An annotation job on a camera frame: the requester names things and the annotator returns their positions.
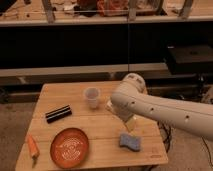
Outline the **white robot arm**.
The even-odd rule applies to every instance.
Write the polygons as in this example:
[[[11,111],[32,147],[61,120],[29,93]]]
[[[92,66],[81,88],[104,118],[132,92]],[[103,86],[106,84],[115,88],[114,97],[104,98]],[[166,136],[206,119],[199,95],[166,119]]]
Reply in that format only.
[[[112,92],[110,101],[124,122],[136,114],[213,141],[213,105],[152,96],[145,88],[140,75],[129,73]]]

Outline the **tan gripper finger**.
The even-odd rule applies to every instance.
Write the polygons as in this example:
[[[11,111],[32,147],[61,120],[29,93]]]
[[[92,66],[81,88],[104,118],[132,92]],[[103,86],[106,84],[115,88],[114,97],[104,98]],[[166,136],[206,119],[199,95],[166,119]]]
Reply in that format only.
[[[132,118],[130,118],[126,123],[125,126],[127,128],[128,132],[131,132],[134,130],[135,126],[136,126],[136,121],[137,118],[135,116],[133,116]]]

